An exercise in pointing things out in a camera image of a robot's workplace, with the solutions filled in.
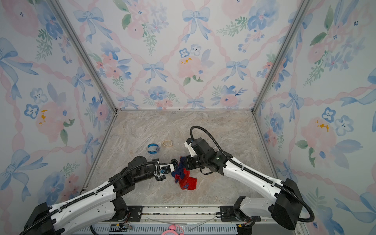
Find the red blue patterned cloth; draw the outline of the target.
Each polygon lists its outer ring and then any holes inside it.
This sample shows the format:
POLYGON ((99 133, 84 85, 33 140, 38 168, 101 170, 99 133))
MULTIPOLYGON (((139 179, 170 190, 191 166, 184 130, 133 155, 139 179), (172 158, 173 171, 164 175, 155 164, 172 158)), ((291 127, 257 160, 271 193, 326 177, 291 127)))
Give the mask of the red blue patterned cloth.
POLYGON ((171 173, 176 184, 179 184, 182 190, 195 190, 197 178, 190 177, 190 171, 186 168, 186 157, 180 157, 177 168, 171 173))

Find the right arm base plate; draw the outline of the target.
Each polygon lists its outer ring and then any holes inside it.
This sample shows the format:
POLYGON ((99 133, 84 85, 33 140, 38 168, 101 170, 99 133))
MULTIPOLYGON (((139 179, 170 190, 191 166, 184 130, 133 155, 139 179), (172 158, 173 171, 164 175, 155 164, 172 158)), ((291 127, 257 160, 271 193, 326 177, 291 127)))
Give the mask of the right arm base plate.
POLYGON ((215 214, 216 218, 221 219, 222 222, 260 222, 260 216, 247 216, 240 209, 234 206, 220 206, 220 211, 215 214))

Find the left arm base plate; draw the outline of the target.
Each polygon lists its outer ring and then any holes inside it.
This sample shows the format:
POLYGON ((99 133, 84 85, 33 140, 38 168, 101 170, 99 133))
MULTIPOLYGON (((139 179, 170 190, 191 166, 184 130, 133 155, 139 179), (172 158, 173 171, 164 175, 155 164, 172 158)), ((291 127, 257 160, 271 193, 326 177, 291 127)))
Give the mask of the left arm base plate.
POLYGON ((127 206, 126 209, 115 211, 115 215, 106 221, 111 222, 140 222, 143 206, 127 206))

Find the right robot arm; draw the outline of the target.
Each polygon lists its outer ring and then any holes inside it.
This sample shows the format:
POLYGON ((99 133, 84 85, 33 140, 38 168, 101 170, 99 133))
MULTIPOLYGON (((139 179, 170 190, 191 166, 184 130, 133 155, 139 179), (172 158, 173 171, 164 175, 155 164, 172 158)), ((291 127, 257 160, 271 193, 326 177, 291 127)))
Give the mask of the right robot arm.
POLYGON ((313 210, 293 180, 282 181, 256 171, 231 154, 214 150, 202 138, 187 139, 185 147, 190 153, 186 160, 188 170, 207 168, 211 173, 241 182, 264 197, 263 202, 257 203, 240 196, 231 209, 222 212, 222 220, 255 223, 261 217, 269 217, 288 230, 294 230, 299 222, 314 221, 313 210))

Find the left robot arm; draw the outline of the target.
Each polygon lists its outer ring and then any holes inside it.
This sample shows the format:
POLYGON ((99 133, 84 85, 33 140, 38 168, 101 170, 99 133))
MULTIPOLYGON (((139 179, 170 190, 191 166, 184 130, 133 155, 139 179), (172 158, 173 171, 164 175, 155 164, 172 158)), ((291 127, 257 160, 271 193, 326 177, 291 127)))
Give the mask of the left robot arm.
POLYGON ((71 235, 99 222, 121 221, 129 214, 123 195, 134 190, 136 183, 152 178, 164 180, 174 169, 175 164, 135 157, 121 172, 91 191, 52 206, 38 205, 21 233, 71 235))

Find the black watch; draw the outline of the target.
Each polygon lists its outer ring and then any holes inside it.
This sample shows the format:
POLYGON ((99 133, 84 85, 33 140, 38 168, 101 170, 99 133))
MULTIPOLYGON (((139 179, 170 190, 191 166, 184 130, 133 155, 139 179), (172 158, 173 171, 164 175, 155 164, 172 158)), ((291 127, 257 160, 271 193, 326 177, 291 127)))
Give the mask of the black watch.
POLYGON ((176 169, 179 165, 179 162, 176 159, 171 159, 171 164, 173 165, 174 169, 176 169))

